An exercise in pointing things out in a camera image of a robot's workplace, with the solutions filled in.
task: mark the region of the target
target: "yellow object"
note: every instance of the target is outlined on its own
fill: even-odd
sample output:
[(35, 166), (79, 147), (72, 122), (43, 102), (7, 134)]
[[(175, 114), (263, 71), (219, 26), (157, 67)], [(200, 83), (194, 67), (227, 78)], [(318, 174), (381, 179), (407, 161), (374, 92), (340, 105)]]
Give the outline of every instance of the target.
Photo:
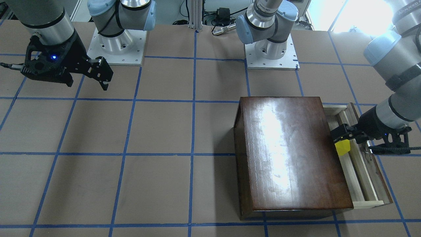
[(351, 150), (351, 144), (349, 143), (349, 140), (347, 140), (347, 139), (335, 143), (335, 147), (336, 147), (336, 151), (338, 152), (339, 156), (343, 156), (348, 151)]

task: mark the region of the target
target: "blue joint cap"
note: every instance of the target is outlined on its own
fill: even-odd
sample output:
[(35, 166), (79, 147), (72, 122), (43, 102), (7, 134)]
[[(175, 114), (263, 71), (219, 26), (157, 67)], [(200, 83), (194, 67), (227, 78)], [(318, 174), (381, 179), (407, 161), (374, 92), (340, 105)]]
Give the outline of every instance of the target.
[(251, 35), (250, 27), (243, 15), (240, 15), (235, 21), (237, 26), (238, 38), (243, 44), (253, 43), (253, 36)]
[(156, 2), (152, 0), (151, 5), (149, 6), (148, 17), (146, 18), (145, 26), (143, 27), (143, 30), (153, 30), (155, 28), (155, 22), (156, 22), (155, 5), (156, 5)]
[(297, 7), (288, 1), (282, 1), (281, 5), (278, 8), (278, 13), (282, 18), (285, 18), (288, 21), (295, 22), (298, 19), (298, 9)]
[(116, 0), (88, 0), (88, 10), (91, 16), (99, 16), (108, 11)]
[(364, 57), (371, 66), (378, 64), (402, 38), (394, 31), (388, 31), (371, 41), (364, 50)]

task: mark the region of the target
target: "glossy wood surface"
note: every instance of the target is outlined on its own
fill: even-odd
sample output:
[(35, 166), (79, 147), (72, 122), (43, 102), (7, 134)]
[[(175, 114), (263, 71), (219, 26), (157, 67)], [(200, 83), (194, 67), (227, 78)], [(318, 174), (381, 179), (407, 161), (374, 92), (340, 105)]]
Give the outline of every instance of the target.
[(242, 97), (234, 135), (242, 215), (353, 208), (319, 97)]

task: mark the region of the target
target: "brown wooden cabinet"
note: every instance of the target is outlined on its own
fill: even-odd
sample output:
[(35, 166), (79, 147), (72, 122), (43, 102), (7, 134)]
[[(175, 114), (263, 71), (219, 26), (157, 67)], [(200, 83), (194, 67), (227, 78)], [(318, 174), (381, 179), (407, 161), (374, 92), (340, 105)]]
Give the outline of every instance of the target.
[(353, 105), (323, 107), (319, 97), (242, 97), (234, 124), (242, 219), (321, 218), (332, 210), (391, 203), (366, 145), (339, 157), (330, 130), (356, 124)]

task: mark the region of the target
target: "white mounting plate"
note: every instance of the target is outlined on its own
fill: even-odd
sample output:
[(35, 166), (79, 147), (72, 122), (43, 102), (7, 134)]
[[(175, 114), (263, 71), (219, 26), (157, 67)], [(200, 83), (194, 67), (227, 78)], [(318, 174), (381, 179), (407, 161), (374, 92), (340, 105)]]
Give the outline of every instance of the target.
[(294, 43), (291, 34), (287, 39), (287, 50), (285, 55), (277, 60), (258, 57), (254, 45), (256, 42), (244, 45), (245, 55), (247, 59), (247, 68), (249, 69), (270, 69), (270, 70), (295, 70), (300, 69), (297, 53), (295, 52)]
[(88, 56), (92, 59), (98, 56), (103, 56), (109, 65), (142, 66), (147, 31), (128, 31), (133, 37), (133, 45), (127, 48), (126, 52), (123, 54), (109, 54), (102, 49), (99, 41), (98, 30), (95, 29), (91, 44), (88, 48)]

